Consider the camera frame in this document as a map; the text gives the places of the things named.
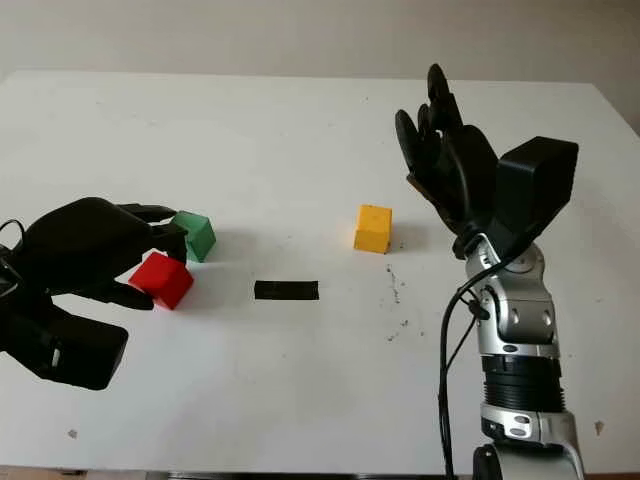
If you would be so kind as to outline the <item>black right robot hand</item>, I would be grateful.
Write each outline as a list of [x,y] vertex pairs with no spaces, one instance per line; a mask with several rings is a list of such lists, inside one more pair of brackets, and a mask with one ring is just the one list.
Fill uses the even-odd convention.
[[429,67],[417,119],[400,109],[394,122],[409,183],[454,235],[481,230],[493,213],[497,155],[477,127],[463,122],[439,64]]

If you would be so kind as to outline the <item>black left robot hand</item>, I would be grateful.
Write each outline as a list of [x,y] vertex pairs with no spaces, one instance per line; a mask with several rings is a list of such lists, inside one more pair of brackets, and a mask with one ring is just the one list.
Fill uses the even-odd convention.
[[175,210],[159,205],[81,198],[29,226],[8,263],[29,286],[52,296],[73,294],[151,310],[149,294],[117,277],[152,249],[186,262],[186,230],[170,222],[175,215]]

